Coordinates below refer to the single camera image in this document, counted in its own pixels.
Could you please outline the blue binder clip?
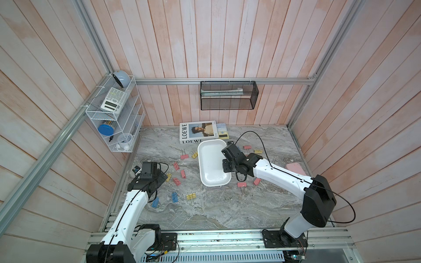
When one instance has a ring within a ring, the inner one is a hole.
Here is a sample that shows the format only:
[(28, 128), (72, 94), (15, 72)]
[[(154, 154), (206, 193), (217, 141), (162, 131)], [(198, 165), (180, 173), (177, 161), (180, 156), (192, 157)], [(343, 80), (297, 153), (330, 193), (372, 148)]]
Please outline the blue binder clip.
[(179, 202), (178, 193), (177, 192), (173, 192), (172, 193), (172, 202), (173, 203), (178, 203)]
[(156, 197), (154, 200), (153, 200), (153, 202), (152, 202), (152, 208), (157, 208), (158, 207), (158, 204), (159, 204), (159, 198), (158, 197)]

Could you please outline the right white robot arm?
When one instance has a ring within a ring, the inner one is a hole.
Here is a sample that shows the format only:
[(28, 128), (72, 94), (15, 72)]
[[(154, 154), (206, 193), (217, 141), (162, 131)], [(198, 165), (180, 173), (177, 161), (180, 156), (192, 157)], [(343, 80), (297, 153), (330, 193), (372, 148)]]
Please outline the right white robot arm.
[(280, 229), (283, 239), (296, 240), (313, 227), (325, 227), (337, 201), (326, 178), (300, 175), (272, 164), (255, 153), (245, 155), (235, 144), (222, 149), (223, 168), (266, 180), (295, 195), (302, 201), (301, 211), (286, 220)]

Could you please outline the white storage box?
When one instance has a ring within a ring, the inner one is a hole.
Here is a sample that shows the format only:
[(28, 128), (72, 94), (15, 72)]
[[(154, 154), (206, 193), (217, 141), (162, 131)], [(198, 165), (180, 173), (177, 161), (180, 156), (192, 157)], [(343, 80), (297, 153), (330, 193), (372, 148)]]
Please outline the white storage box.
[(224, 172), (222, 150), (227, 146), (221, 139), (207, 140), (197, 148), (201, 182), (207, 187), (218, 187), (228, 184), (231, 173)]

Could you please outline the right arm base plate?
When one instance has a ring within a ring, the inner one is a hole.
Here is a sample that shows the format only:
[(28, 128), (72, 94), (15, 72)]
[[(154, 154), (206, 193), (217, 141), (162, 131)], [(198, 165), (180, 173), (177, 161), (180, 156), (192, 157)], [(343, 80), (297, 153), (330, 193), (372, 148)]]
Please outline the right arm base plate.
[(284, 230), (262, 230), (265, 248), (307, 248), (308, 241), (304, 234), (298, 238), (289, 236)]

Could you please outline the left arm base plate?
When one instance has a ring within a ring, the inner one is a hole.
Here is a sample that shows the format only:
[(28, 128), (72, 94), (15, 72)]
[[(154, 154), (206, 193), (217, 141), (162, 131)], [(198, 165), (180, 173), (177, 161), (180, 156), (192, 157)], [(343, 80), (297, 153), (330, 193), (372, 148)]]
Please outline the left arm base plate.
[(147, 249), (147, 252), (176, 251), (178, 234), (175, 232), (162, 233), (155, 243)]

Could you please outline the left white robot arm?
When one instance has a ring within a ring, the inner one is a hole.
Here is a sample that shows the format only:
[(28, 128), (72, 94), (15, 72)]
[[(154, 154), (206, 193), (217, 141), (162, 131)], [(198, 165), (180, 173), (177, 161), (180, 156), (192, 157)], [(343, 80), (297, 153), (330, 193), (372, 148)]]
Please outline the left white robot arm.
[(88, 263), (137, 263), (152, 249), (161, 256), (165, 241), (158, 224), (138, 225), (141, 212), (148, 203), (157, 201), (157, 190), (167, 180), (162, 163), (144, 162), (135, 166), (134, 179), (128, 184), (125, 202), (111, 229), (86, 254)]

